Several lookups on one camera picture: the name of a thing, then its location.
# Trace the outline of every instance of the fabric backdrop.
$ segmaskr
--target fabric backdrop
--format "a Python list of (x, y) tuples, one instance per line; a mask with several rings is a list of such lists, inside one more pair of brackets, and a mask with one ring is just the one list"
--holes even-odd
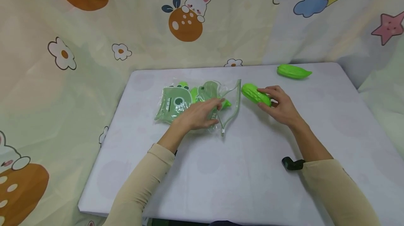
[(77, 202), (137, 69), (336, 61), (404, 155), (401, 1), (0, 0), (0, 225), (104, 222)]

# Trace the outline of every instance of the left hand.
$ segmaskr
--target left hand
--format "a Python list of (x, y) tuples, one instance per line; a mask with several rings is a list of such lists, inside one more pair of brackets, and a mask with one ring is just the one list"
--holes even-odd
[(207, 119), (209, 113), (214, 108), (220, 110), (224, 100), (212, 98), (205, 102), (191, 104), (188, 109), (173, 121), (172, 125), (184, 128), (186, 131), (209, 128), (219, 122), (217, 119)]

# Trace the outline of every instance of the cartoon bunny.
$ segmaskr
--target cartoon bunny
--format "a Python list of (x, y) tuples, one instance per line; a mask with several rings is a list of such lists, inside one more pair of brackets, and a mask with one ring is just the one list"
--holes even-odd
[(206, 7), (207, 4), (211, 0), (186, 0), (185, 5), (181, 7), (181, 10), (184, 13), (188, 13), (189, 11), (193, 11), (197, 15), (197, 19), (199, 22), (203, 23), (205, 22), (205, 12), (206, 12)]
[(30, 161), (30, 157), (21, 157), (13, 147), (6, 145), (6, 136), (0, 131), (0, 173), (10, 168), (20, 170), (26, 167)]

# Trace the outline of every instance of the pink star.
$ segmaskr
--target pink star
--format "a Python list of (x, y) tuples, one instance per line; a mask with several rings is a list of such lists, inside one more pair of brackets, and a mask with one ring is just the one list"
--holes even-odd
[(380, 36), (381, 45), (386, 45), (391, 37), (403, 34), (404, 28), (401, 25), (403, 19), (404, 11), (397, 16), (381, 14), (381, 25), (372, 32), (372, 35)]

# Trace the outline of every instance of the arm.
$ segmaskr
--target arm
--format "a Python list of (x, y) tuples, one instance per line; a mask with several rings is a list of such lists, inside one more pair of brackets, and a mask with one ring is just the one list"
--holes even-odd
[(221, 108), (219, 99), (192, 104), (154, 144), (125, 181), (112, 204), (104, 226), (141, 226), (148, 200), (174, 162), (174, 153), (190, 130), (208, 128), (218, 120), (207, 120), (213, 108)]
[(377, 226), (380, 222), (375, 211), (356, 183), (339, 162), (331, 156), (316, 138), (308, 124), (297, 112), (289, 96), (279, 87), (258, 89), (270, 94), (277, 103), (273, 108), (259, 107), (278, 122), (289, 126), (306, 163), (303, 176), (314, 193), (322, 200), (336, 226)]

